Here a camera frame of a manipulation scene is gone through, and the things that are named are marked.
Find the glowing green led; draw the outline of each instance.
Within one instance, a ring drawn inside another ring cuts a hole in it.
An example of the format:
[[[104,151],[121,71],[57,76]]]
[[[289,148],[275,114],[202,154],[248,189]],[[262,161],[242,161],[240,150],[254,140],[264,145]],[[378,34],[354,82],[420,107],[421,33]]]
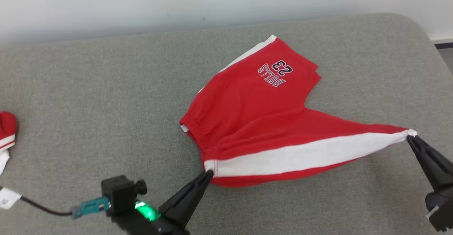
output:
[[[154,221],[160,217],[160,213],[153,209],[150,205],[144,203],[143,201],[136,202],[136,209],[140,212],[146,219]]]

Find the red and white clothing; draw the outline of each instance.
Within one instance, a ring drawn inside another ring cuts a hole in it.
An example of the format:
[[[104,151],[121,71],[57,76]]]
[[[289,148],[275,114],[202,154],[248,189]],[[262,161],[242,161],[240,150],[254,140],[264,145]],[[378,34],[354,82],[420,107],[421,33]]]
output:
[[[0,112],[0,175],[10,159],[8,148],[16,143],[16,118],[9,112]]]
[[[240,56],[197,94],[181,119],[212,183],[243,187],[296,179],[346,164],[417,135],[308,109],[317,66],[271,36]]]

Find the white cable label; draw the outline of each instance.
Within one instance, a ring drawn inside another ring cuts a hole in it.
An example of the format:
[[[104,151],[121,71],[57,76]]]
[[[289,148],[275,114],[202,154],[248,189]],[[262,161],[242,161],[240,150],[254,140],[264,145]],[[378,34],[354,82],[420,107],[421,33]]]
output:
[[[0,208],[10,209],[10,207],[21,197],[22,195],[19,193],[3,187],[3,189],[0,190]]]

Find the floor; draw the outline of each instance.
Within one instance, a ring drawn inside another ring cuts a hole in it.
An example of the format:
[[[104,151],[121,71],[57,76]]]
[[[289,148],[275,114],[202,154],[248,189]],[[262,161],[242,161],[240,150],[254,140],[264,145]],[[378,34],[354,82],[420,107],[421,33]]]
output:
[[[439,53],[449,67],[450,71],[453,73],[453,48],[439,49]]]

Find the gray fabric surface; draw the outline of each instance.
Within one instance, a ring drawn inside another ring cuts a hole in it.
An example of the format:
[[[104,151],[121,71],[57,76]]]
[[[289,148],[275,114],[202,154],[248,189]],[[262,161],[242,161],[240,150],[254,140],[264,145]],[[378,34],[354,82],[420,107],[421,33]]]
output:
[[[19,122],[0,184],[58,210],[100,196],[100,181],[144,179],[159,206],[201,172],[178,125],[196,93],[275,34],[319,66],[307,107],[401,125],[453,160],[453,76],[424,32],[395,14],[49,43],[0,51],[0,110]],[[192,234],[437,234],[432,191],[399,143],[312,177],[210,186]],[[54,217],[18,202],[1,234],[123,234],[103,214]]]

